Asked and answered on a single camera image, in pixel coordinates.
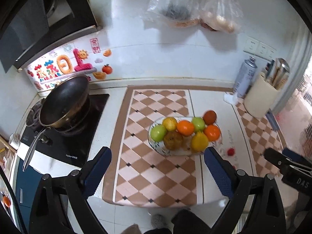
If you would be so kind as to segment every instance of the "person's leg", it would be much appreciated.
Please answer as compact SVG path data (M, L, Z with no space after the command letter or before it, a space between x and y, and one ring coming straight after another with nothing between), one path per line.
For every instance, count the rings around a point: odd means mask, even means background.
M191 211L181 210L172 220L174 224L173 234L208 234L210 227Z
M151 225L154 230L149 230L144 234L172 234L168 229L166 218L162 215L153 215L151 218Z

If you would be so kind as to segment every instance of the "blue gripper pad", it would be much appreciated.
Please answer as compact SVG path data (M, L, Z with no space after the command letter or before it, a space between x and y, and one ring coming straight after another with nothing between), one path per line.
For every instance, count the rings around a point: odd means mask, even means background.
M213 147L208 147L204 152L205 164L213 176L213 179L215 180L221 194L223 196L227 196L230 199L234 195L232 191L231 179L223 169L218 159L213 155L211 148L215 151Z
M94 195L102 177L107 171L112 160L112 151L108 147L102 147L94 159L88 161L82 168L80 177L81 183L84 185L82 196L88 199Z
M296 152L293 152L292 150L288 148L284 148L282 151L282 154L290 158L294 162L306 165L308 167L312 167L312 164L308 160L306 160L303 156L297 154Z

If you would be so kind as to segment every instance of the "green apple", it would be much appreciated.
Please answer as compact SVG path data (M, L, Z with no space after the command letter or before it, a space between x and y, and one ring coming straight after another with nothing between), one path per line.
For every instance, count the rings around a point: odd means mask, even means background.
M194 117L192 119L192 123L195 127L195 132L197 131L203 131L205 128L205 122L201 117Z
M165 126L157 125L157 126L153 127L152 130L151 130L151 138L155 142L160 142L160 141L163 140L163 138L165 137L166 133L167 133L167 129L165 128Z

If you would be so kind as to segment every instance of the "black wok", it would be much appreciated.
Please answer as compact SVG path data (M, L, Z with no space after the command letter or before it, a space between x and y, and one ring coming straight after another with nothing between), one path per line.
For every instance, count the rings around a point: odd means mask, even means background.
M26 154L23 171L28 167L41 135L50 128L60 128L80 111L89 94L89 80L85 75L70 78L54 88L43 102L39 122L45 128L34 138Z

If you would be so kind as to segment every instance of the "orange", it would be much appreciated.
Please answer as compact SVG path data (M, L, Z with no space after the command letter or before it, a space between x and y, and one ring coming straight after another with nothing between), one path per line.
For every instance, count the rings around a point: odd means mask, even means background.
M204 129L204 134L208 137L208 140L210 142L214 142L216 140L218 140L218 138L221 135L221 131L220 129L215 126L215 125L208 125L205 129Z
M189 122L187 120L181 120L177 124L177 130L180 134L184 136L190 136L194 133L195 127L192 122Z

